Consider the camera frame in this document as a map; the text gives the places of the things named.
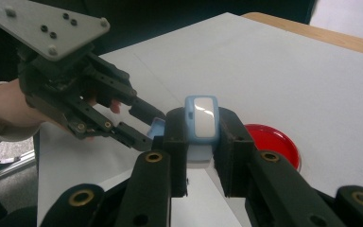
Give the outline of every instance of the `finger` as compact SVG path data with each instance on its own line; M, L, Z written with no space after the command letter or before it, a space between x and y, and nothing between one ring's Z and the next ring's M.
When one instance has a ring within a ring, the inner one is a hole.
M113 113L119 114L120 113L120 101L112 99L110 109Z
M94 141L94 137L93 136L85 137L84 141L92 142Z
M88 104L90 104L91 106L94 106L96 104L96 91L84 91L81 96L82 99L88 102Z

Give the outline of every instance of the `white table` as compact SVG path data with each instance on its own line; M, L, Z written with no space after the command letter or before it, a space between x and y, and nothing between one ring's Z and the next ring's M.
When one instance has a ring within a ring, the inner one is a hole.
M186 96L214 95L243 123L283 131L301 153L302 175L320 191L363 186L361 53L223 14L102 58L130 73L139 96L165 113ZM125 111L111 117L148 130ZM108 189L127 178L138 155L112 139L80 142L52 126L41 138L39 221L72 185ZM173 200L172 226L249 225L242 200L222 198L211 168L188 177L195 179L189 195L197 194Z

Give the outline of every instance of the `table surface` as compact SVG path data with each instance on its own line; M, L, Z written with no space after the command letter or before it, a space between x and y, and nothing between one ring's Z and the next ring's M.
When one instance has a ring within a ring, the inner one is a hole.
M333 196L341 185L363 185L363 78L358 76L363 75L363 54L330 45L345 43L350 46L347 48L359 51L363 42L348 41L354 38L335 32L331 34L338 38L329 39L329 32L323 29L263 14L249 13L244 17L250 20L220 15L102 58L130 73L130 82L139 96L164 112L182 106L186 96L215 95L219 105L235 111L243 123L265 124L283 131L301 152L302 175L320 191ZM264 24L276 24L293 33ZM306 28L294 32L300 27ZM329 44L295 33L325 36ZM126 115L117 117L134 127ZM147 131L147 127L138 124L135 128ZM117 152L107 153L100 148ZM86 181L80 175L88 176L90 183L99 182L109 188L118 179L104 179L103 173L125 171L138 154L105 138L79 142L53 126L42 128L41 149L39 221L61 192L72 183ZM189 170L190 184L205 182L202 179L213 173L207 172ZM212 221L212 226L228 225L222 222L223 216L204 212L208 202L218 202L214 207L219 209L224 205L223 199L218 200L221 193L212 189L208 188L212 194L207 194L218 196L195 197L195 190L189 190L188 198L174 200L172 222L177 224L172 226L205 225L185 223L184 217L173 216L174 213L191 215L195 218L189 220L196 223L205 219ZM194 203L202 199L204 203ZM249 226L238 217L246 216L241 209L244 202L227 203L239 222ZM191 214L191 207L202 212L201 218Z
M250 12L242 16L250 20L270 26L275 26L280 29L303 35L314 40L326 42L363 53L363 39L355 36L350 36L315 26L308 26L259 12Z

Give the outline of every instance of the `human hand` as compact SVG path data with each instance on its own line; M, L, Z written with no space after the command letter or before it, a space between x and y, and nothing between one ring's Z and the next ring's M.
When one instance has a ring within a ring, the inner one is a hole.
M90 98L89 103L95 105L95 100ZM119 101L113 100L110 106L111 111L119 114L119 105ZM0 126L26 128L38 126L43 122L60 126L45 114L26 104L26 97L20 89L18 79L0 84Z

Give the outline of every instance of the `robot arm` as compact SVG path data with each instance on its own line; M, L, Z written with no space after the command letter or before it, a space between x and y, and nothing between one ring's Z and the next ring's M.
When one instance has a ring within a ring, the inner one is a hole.
M335 198L320 193L285 157L257 150L234 112L219 108L219 114L215 169L225 197L246 199L252 226L363 226L363 187L343 186ZM42 226L170 226L171 198L187 194L183 119L183 108L167 113L164 136L139 155L128 180L107 192L92 184L69 188Z
M0 27L23 44L19 80L29 106L79 139L110 136L130 148L151 148L152 141L145 135L123 122L115 126L87 102L88 94L106 107L116 99L149 125L155 117L164 118L137 96L129 74L91 53L90 42L110 28L105 19L30 1L2 0Z

